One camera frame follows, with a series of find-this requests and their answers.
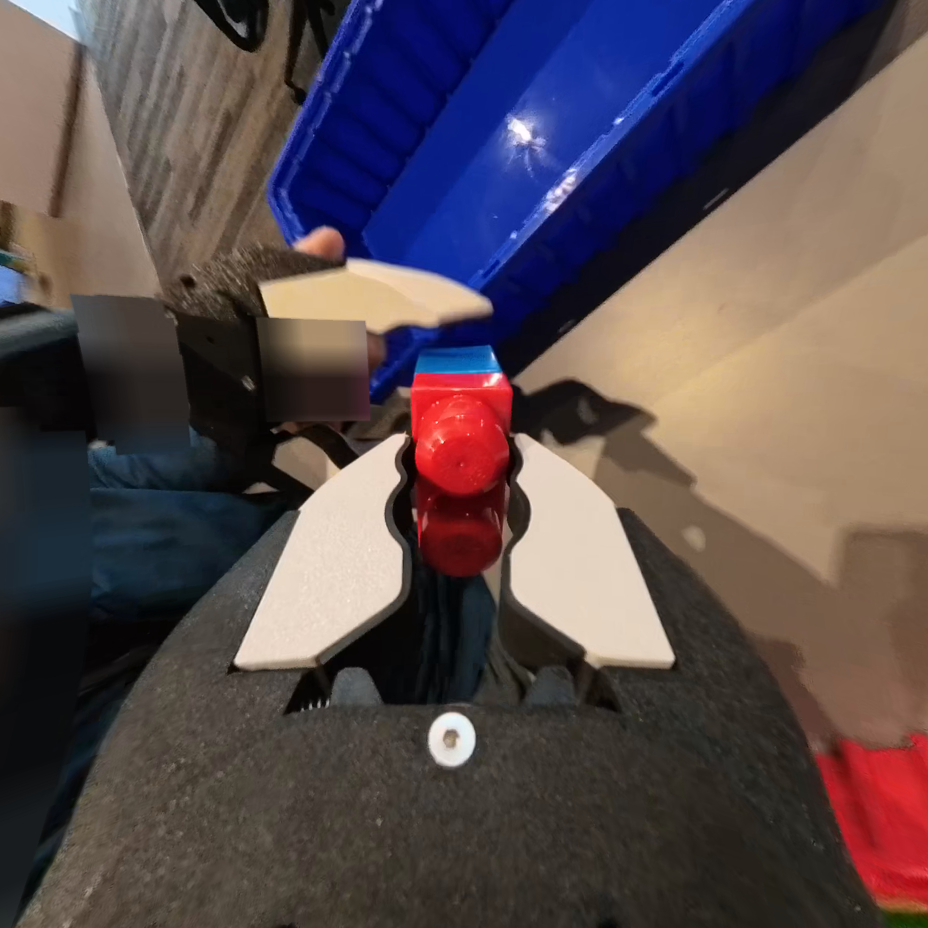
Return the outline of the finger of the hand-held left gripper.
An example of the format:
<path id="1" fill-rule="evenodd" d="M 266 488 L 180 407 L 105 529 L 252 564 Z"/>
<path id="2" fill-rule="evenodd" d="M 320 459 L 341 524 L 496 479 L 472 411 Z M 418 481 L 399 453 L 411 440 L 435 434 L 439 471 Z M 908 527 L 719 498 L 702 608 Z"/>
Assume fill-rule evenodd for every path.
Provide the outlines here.
<path id="1" fill-rule="evenodd" d="M 487 297 L 458 281 L 358 258 L 338 268 L 263 282 L 259 289 L 270 318 L 363 322 L 374 334 L 434 330 L 493 314 Z"/>

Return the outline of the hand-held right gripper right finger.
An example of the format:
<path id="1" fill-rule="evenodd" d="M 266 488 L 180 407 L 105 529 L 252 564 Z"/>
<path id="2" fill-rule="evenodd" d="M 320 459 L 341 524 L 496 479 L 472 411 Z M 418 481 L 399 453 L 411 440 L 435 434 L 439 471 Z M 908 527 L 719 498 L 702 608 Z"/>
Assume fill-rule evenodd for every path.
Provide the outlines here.
<path id="1" fill-rule="evenodd" d="M 512 527 L 502 592 L 544 633 L 596 669 L 670 669 L 676 656 L 618 509 L 582 471 L 534 438 L 514 436 Z"/>

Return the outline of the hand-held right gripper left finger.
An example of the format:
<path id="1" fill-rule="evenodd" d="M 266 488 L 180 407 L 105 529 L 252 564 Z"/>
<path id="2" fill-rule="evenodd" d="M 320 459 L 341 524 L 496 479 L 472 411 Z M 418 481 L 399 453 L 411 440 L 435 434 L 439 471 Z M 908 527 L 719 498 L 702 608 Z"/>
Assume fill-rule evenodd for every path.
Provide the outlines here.
<path id="1" fill-rule="evenodd" d="M 391 435 L 300 507 L 235 668 L 320 667 L 405 603 L 412 560 L 393 505 L 407 485 L 410 445 Z"/>

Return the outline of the blue one-stud mega block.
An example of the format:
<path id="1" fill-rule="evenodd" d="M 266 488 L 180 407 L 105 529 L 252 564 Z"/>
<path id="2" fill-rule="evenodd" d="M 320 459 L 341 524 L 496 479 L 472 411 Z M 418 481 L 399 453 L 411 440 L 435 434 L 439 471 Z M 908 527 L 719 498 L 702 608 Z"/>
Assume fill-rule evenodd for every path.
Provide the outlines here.
<path id="1" fill-rule="evenodd" d="M 420 375 L 497 375 L 503 370 L 491 346 L 432 347 L 420 352 L 414 377 Z"/>

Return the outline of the red two-stud mega block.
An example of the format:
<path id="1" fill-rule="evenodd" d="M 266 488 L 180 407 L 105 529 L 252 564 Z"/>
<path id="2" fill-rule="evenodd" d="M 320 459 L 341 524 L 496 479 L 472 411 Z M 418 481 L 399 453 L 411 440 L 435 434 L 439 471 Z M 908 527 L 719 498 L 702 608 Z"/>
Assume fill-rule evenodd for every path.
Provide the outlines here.
<path id="1" fill-rule="evenodd" d="M 418 541 L 439 574 L 476 576 L 501 553 L 512 398 L 501 372 L 427 370 L 413 378 Z"/>

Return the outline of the blue plastic bin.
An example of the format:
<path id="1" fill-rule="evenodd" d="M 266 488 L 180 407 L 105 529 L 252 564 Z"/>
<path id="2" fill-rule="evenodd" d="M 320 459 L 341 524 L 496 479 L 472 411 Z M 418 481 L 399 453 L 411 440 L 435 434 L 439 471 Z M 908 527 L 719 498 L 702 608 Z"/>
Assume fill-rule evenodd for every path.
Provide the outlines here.
<path id="1" fill-rule="evenodd" d="M 579 275 L 819 49 L 882 2 L 353 2 L 268 181 L 282 236 L 449 277 L 493 316 L 406 326 L 381 403 L 431 343 L 490 344 Z"/>

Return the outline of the red plastic bin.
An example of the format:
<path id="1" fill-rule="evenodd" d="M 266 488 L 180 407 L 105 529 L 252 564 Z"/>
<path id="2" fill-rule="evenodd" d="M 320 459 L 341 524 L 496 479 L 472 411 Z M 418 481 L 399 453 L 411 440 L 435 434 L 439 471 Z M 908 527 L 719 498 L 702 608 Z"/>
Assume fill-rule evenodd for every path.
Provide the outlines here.
<path id="1" fill-rule="evenodd" d="M 896 748 L 840 739 L 816 755 L 842 839 L 885 911 L 926 920 L 927 737 Z"/>

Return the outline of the person's left hand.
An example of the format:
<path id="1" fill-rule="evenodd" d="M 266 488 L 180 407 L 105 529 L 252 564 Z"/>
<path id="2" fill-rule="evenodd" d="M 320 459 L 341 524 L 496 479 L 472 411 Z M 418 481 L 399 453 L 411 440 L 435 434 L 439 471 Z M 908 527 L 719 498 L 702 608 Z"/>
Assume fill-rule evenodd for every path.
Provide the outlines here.
<path id="1" fill-rule="evenodd" d="M 330 226 L 320 226 L 307 236 L 296 241 L 293 249 L 323 261 L 343 264 L 345 261 L 345 241 L 342 234 Z"/>

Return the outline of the black chair base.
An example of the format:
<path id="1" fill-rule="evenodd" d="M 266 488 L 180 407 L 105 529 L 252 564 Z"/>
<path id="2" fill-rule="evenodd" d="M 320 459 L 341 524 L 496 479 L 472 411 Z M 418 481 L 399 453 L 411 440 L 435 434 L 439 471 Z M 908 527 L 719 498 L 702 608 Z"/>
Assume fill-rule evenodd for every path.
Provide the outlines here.
<path id="1" fill-rule="evenodd" d="M 265 38 L 270 3 L 268 1 L 196 1 L 196 6 L 239 50 L 257 52 Z M 301 52 L 305 31 L 312 34 L 319 59 L 324 60 L 330 48 L 326 22 L 340 20 L 346 2 L 292 1 L 290 26 L 284 62 L 284 85 L 294 102 L 301 107 L 307 90 L 295 83 L 294 74 Z"/>

